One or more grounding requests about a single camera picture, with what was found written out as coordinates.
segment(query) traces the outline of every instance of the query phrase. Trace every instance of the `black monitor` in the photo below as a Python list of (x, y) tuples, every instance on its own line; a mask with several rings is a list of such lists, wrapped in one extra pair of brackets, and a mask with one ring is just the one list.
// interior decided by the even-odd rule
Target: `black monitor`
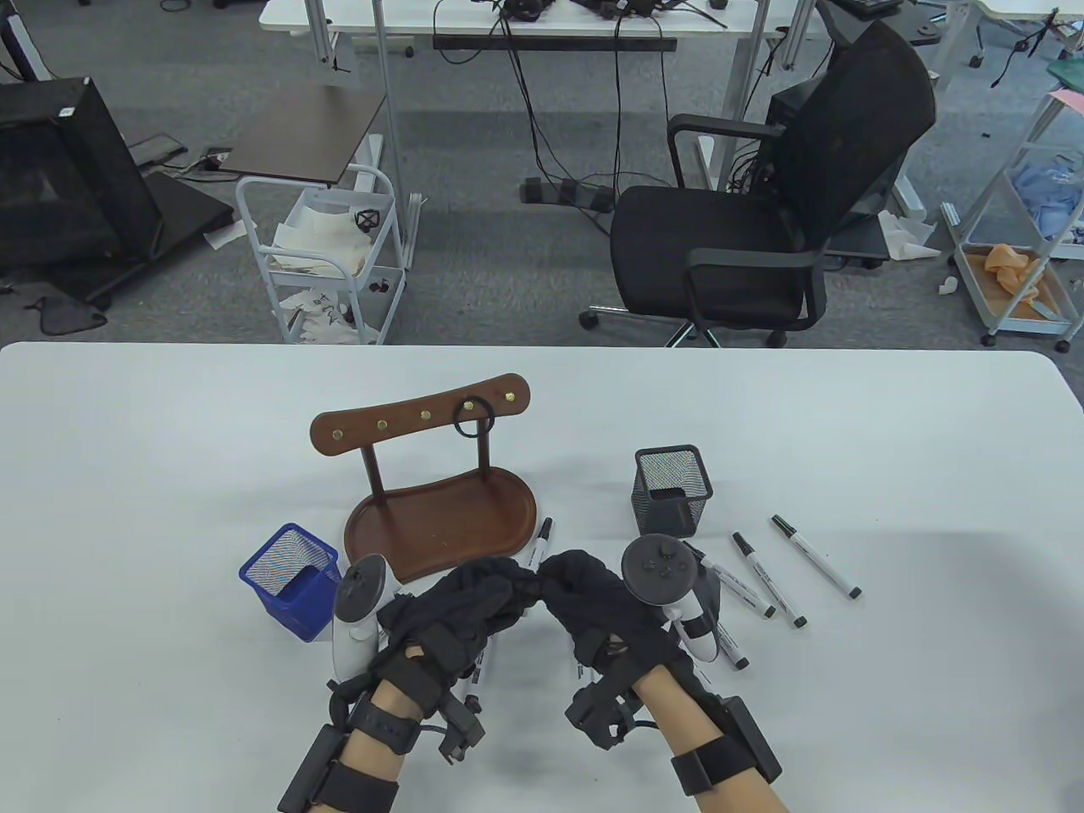
[(0, 86), (0, 269), (147, 261), (162, 229), (93, 81)]

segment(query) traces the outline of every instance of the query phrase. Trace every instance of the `chair mesh backrest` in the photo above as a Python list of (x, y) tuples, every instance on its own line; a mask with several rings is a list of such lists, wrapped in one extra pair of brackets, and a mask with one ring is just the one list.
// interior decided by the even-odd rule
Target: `chair mesh backrest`
[(875, 22), (828, 70), (773, 151), (777, 189), (806, 248), (824, 244), (935, 115), (915, 49)]

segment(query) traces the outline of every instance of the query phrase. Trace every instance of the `black mesh pencil cup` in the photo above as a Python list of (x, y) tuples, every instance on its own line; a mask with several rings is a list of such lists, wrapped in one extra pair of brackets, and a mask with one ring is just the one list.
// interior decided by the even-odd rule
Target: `black mesh pencil cup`
[(711, 494), (711, 482), (695, 446), (636, 452), (632, 511), (641, 534), (692, 537)]

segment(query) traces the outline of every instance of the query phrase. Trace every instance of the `chair seat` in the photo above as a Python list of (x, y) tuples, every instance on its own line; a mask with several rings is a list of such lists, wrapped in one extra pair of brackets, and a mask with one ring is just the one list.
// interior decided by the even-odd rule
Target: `chair seat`
[[(688, 319), (682, 281), (691, 248), (799, 250), (777, 204), (711, 190), (632, 186), (610, 227), (610, 258), (632, 313)], [(698, 272), (705, 319), (732, 326), (787, 327), (801, 317), (802, 273), (762, 269)]]

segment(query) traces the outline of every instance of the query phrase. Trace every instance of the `black ring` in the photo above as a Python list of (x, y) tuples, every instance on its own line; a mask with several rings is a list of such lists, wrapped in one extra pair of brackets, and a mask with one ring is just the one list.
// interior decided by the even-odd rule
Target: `black ring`
[[(466, 404), (467, 401), (474, 401), (475, 403), (480, 403), (482, 406), (486, 408), (486, 412), (489, 413), (486, 415), (486, 417), (472, 418), (473, 421), (487, 422), (483, 426), (478, 427), (478, 431), (475, 435), (465, 431), (463, 427), (460, 426), (460, 413), (463, 412), (463, 406)], [(496, 423), (496, 413), (493, 412), (492, 404), (490, 404), (489, 401), (487, 401), (485, 398), (480, 398), (479, 396), (467, 396), (462, 401), (460, 401), (459, 405), (455, 408), (455, 412), (452, 413), (452, 426), (454, 426), (455, 431), (457, 431), (464, 438), (480, 438), (482, 435), (489, 435), (489, 430), (493, 428), (493, 424), (495, 423)]]

